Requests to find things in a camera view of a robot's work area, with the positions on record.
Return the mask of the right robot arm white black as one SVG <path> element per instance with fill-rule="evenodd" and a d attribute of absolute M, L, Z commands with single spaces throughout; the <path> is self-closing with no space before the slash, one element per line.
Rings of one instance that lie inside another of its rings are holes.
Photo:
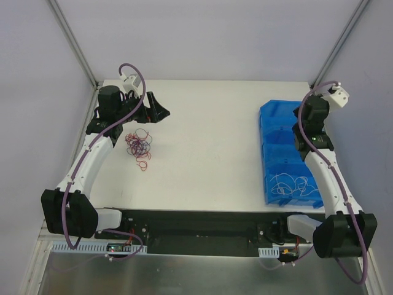
<path fill-rule="evenodd" d="M 320 95 L 311 95 L 294 110 L 292 127 L 295 147 L 310 170 L 322 197 L 325 220 L 304 213 L 291 214 L 276 227 L 282 242 L 297 236 L 312 242 L 320 258 L 366 257 L 377 228 L 372 213 L 356 202 L 338 167 L 334 146 L 324 130 L 330 104 Z"/>

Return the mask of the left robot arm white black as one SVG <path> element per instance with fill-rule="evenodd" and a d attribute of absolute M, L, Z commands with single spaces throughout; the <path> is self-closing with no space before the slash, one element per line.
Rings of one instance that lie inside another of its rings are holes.
<path fill-rule="evenodd" d="M 98 93 L 98 105 L 87 125 L 84 143 L 71 169 L 55 189 L 46 189 L 41 204 L 47 229 L 51 234 L 91 238 L 106 230 L 123 239 L 130 225 L 120 210 L 95 208 L 90 193 L 98 172 L 123 132 L 125 123 L 158 123 L 170 112 L 147 92 L 148 105 L 134 91 L 123 92 L 118 86 L 104 86 Z"/>

